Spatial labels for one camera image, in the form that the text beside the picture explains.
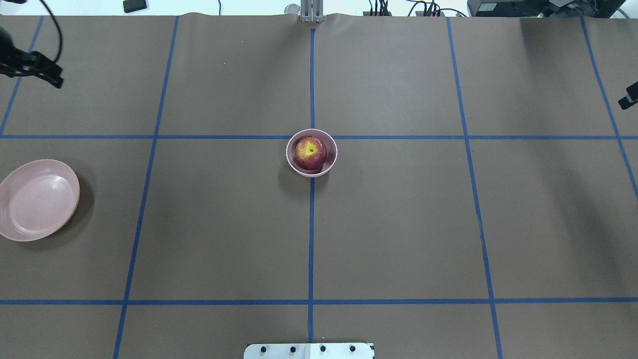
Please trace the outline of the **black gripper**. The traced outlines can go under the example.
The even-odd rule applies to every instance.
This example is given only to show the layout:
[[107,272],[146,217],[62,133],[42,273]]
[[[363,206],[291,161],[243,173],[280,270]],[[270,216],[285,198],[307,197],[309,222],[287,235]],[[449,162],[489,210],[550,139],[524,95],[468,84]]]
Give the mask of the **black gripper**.
[[0,50],[0,73],[7,77],[35,76],[54,88],[61,89],[64,79],[62,68],[38,51],[26,52],[18,48]]

